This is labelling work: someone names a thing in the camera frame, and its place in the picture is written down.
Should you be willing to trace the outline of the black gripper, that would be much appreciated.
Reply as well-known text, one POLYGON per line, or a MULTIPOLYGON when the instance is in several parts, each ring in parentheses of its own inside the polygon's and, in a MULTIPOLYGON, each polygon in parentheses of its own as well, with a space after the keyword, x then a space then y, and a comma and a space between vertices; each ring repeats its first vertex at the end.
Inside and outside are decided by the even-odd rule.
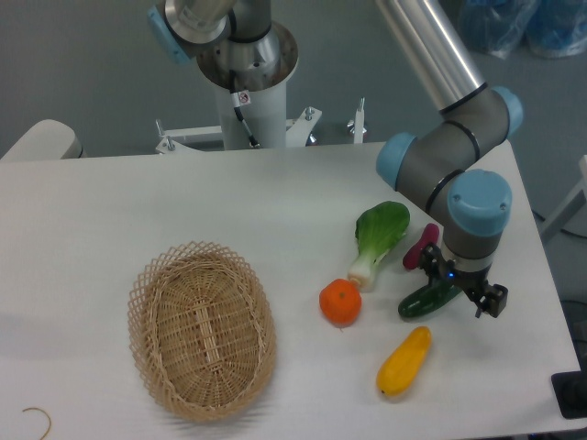
POLYGON ((482 314, 497 318, 507 304, 508 289, 500 284, 489 284, 487 281, 489 268, 473 272, 454 268, 439 271, 440 257, 440 249, 433 243, 425 245, 419 253, 417 267, 425 272, 427 284, 436 285, 440 279, 447 281, 461 289, 468 298, 479 298, 476 302, 476 318, 480 318, 482 314))

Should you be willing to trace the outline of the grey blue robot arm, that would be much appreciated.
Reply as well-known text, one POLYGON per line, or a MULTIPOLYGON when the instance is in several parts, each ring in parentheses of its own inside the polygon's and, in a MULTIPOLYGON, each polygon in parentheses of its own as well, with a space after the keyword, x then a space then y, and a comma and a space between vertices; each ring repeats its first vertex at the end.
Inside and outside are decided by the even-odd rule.
MULTIPOLYGON (((479 314, 497 316, 507 290, 487 275, 509 220, 512 192, 475 163, 520 126, 523 108, 489 88, 436 1, 381 1, 378 7, 442 116, 423 137, 390 138, 376 160, 382 179, 443 227, 439 245, 418 251, 431 282, 463 290, 479 314)), ((303 146, 308 131, 286 122, 285 85, 298 50, 267 1, 162 1, 148 12, 170 58, 195 61, 216 90, 225 149, 303 146)))

